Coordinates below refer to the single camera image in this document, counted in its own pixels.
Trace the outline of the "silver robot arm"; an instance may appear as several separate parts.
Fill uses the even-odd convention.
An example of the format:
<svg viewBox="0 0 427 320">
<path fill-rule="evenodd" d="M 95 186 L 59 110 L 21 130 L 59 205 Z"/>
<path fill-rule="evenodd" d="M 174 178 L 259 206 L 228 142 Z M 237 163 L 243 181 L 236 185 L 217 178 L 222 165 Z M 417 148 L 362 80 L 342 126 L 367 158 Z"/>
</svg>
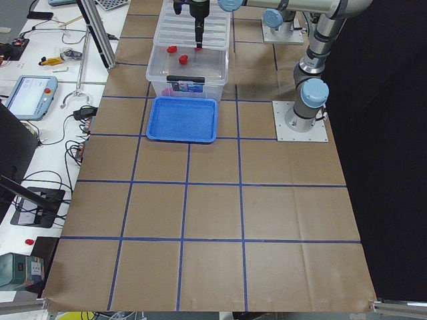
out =
<svg viewBox="0 0 427 320">
<path fill-rule="evenodd" d="M 316 115 L 325 105 L 329 89 L 320 77 L 333 42 L 346 19 L 357 16 L 371 1 L 218 1 L 223 11 L 233 12 L 241 6 L 263 7 L 278 11 L 313 12 L 320 15 L 312 28 L 306 55 L 294 67 L 296 101 L 286 113 L 286 125 L 297 132 L 308 132 L 318 120 Z"/>
<path fill-rule="evenodd" d="M 262 17 L 263 30 L 271 33 L 278 32 L 283 35 L 291 35 L 294 32 L 306 32 L 306 28 L 299 25 L 295 11 L 284 9 L 266 9 Z"/>
</svg>

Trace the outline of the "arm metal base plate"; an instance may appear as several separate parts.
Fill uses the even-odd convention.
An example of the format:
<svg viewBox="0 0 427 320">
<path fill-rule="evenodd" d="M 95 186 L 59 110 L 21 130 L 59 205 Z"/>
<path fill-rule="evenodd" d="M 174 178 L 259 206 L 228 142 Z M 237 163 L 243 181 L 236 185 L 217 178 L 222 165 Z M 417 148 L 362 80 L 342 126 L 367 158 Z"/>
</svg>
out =
<svg viewBox="0 0 427 320">
<path fill-rule="evenodd" d="M 262 19 L 262 33 L 264 43 L 286 44 L 286 45 L 303 45 L 304 38 L 302 28 L 298 18 L 294 21 L 284 22 L 277 29 L 266 25 Z"/>
<path fill-rule="evenodd" d="M 293 101 L 272 101 L 276 139 L 279 142 L 327 143 L 326 120 L 319 110 L 313 119 L 294 113 Z"/>
</svg>

